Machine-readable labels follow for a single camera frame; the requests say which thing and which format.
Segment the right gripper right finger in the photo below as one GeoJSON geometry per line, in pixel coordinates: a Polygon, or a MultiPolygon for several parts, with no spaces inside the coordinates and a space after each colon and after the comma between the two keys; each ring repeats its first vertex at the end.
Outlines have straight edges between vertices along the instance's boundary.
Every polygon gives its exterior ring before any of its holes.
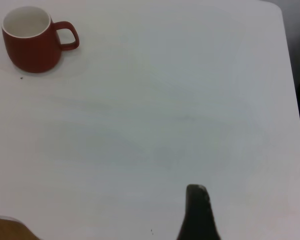
{"type": "Polygon", "coordinates": [[[185,215],[178,240],[219,240],[211,200],[207,189],[200,184],[186,188],[185,215]]]}

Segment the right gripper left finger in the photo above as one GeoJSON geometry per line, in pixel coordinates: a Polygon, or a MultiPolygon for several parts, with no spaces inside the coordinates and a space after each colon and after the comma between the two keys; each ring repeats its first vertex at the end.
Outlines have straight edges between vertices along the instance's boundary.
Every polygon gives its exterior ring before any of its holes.
{"type": "Polygon", "coordinates": [[[24,223],[21,221],[0,216],[0,240],[39,240],[24,223]]]}

